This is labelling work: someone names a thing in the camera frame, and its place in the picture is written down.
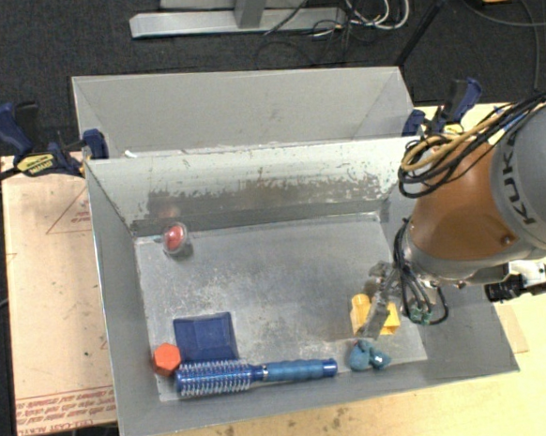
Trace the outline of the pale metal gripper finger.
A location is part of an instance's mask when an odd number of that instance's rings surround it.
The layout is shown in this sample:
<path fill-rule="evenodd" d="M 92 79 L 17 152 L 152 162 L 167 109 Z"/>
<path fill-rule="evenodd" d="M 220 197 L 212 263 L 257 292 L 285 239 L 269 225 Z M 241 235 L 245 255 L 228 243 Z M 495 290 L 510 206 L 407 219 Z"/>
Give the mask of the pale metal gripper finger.
<path fill-rule="evenodd" d="M 390 316 L 388 303 L 377 301 L 372 309 L 372 328 L 374 329 L 374 338 L 379 338 L 388 334 L 386 321 Z"/>
<path fill-rule="evenodd" d="M 356 336 L 358 338 L 371 338 L 374 339 L 374 329 L 372 327 L 372 309 L 376 303 L 375 298 L 372 297 L 359 297 L 353 299 L 354 305 L 354 317 L 358 328 L 356 329 Z"/>

